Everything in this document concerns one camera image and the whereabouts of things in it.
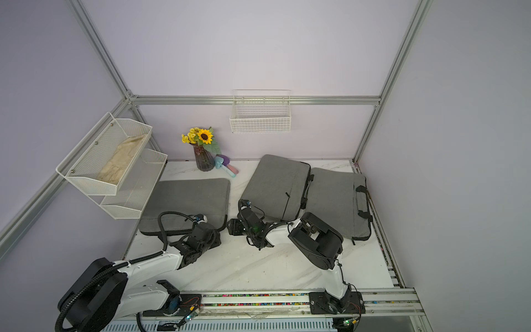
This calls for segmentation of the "grey laptop bag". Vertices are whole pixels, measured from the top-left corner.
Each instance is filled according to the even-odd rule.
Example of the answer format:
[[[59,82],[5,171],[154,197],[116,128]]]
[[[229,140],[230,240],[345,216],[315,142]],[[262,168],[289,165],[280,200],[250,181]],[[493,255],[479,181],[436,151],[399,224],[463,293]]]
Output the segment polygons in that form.
[[[373,217],[369,211],[366,177],[362,174],[315,168],[306,211],[329,224],[343,237],[366,241]]]
[[[153,189],[138,230],[146,236],[160,234],[158,218],[169,236],[184,235],[192,222],[184,216],[202,214],[217,230],[226,227],[230,181],[226,178],[161,181]]]
[[[241,198],[270,219],[294,221],[305,206],[311,166],[298,160],[263,156]]]

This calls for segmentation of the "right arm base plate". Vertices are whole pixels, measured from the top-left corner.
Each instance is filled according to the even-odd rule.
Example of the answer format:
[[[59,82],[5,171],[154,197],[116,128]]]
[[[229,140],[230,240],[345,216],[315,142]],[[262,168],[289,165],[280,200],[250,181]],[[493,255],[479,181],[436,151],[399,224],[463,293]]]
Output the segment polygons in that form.
[[[313,315],[365,314],[362,293],[347,291],[338,299],[327,292],[310,292],[308,294],[310,310]]]

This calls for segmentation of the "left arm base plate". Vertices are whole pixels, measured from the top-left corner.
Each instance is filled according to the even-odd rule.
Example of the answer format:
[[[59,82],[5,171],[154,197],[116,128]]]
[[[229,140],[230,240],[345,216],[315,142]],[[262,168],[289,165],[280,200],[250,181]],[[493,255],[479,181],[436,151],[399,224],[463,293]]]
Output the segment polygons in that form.
[[[179,297],[171,297],[163,308],[154,311],[144,311],[143,317],[184,317],[191,308],[199,308],[202,295],[199,293],[181,293]]]

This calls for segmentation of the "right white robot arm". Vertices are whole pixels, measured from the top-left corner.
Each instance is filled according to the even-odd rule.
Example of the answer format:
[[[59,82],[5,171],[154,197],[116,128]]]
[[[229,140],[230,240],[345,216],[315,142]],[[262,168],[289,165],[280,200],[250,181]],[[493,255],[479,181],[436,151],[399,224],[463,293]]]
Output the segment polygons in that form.
[[[246,236],[247,243],[258,250],[291,243],[322,270],[326,280],[324,297],[329,305],[339,308],[349,302],[352,290],[344,280],[340,262],[344,238],[313,213],[306,212],[294,221],[266,223],[264,216],[243,205],[237,218],[228,221],[228,232],[232,236]]]

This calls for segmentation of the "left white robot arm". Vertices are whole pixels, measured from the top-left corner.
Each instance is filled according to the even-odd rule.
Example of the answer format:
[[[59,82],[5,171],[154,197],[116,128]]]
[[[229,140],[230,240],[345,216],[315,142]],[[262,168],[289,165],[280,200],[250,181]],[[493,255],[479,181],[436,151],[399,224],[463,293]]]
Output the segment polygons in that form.
[[[56,331],[101,331],[110,322],[128,315],[137,321],[147,311],[165,316],[181,316],[185,322],[198,311],[200,296],[185,300],[181,291],[162,274],[177,271],[221,244],[217,228],[203,215],[193,218],[194,225],[182,238],[170,242],[163,222],[159,221],[160,251],[125,261],[100,258],[93,261],[58,303]]]

